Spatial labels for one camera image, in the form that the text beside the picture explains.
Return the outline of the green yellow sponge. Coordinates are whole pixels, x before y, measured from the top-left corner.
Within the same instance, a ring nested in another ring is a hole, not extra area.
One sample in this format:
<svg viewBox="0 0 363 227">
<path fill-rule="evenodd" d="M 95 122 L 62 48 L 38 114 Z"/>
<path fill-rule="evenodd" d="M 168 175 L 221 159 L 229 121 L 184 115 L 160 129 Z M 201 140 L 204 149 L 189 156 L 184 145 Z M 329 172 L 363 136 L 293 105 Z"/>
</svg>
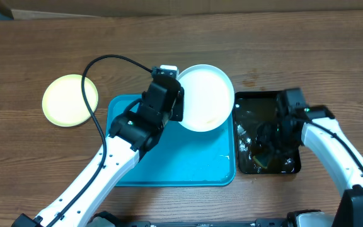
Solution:
<svg viewBox="0 0 363 227">
<path fill-rule="evenodd" d="M 268 154 L 258 154 L 253 156 L 253 161 L 259 167 L 267 169 L 270 161 L 270 156 Z"/>
</svg>

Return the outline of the white plate with ketchup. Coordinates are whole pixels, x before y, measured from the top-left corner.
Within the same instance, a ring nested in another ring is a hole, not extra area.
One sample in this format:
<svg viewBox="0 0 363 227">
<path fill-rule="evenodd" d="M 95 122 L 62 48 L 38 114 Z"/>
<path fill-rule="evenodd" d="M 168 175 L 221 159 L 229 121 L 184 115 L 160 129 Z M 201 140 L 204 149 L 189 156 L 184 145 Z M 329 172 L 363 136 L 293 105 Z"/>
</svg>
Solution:
<svg viewBox="0 0 363 227">
<path fill-rule="evenodd" d="M 195 132 L 207 132 L 222 125 L 232 112 L 234 87 L 221 69 L 198 64 L 177 77 L 185 91 L 183 120 L 180 124 Z"/>
</svg>

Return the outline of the yellow-green plate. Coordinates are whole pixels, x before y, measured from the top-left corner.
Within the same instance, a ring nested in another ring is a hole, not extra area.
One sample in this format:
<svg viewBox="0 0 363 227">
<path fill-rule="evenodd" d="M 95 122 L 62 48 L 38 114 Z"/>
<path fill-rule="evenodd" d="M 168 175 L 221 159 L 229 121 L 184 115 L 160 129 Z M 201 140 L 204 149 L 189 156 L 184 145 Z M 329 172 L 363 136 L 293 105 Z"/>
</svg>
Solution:
<svg viewBox="0 0 363 227">
<path fill-rule="evenodd" d="M 79 74 L 61 76 L 45 90 L 42 110 L 48 121 L 60 127 L 74 127 L 91 117 L 82 96 L 81 79 Z"/>
</svg>

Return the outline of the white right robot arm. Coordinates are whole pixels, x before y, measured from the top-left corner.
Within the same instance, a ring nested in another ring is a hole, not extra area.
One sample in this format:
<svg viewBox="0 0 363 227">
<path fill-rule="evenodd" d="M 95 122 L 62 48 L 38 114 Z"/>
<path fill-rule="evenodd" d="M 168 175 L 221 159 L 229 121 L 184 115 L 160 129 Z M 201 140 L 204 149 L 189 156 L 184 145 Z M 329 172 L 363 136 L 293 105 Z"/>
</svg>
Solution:
<svg viewBox="0 0 363 227">
<path fill-rule="evenodd" d="M 310 106 L 302 90 L 272 93 L 275 117 L 257 129 L 255 143 L 263 151 L 255 163 L 266 168 L 299 146 L 310 149 L 335 183 L 341 201 L 334 216 L 320 210 L 294 211 L 282 226 L 363 226 L 363 156 L 346 138 L 338 120 L 325 105 Z"/>
</svg>

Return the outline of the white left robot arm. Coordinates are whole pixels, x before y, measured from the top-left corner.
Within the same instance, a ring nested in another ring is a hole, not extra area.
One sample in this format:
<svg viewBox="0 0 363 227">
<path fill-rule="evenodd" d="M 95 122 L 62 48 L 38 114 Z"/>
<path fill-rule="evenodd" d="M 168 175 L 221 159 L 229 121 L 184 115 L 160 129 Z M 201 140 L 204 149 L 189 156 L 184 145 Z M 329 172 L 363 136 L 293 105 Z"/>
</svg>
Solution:
<svg viewBox="0 0 363 227">
<path fill-rule="evenodd" d="M 102 147 L 72 184 L 35 218 L 21 214 L 13 227 L 86 226 L 118 181 L 157 145 L 168 121 L 182 120 L 178 74 L 175 66 L 154 67 L 147 91 L 114 118 Z"/>
</svg>

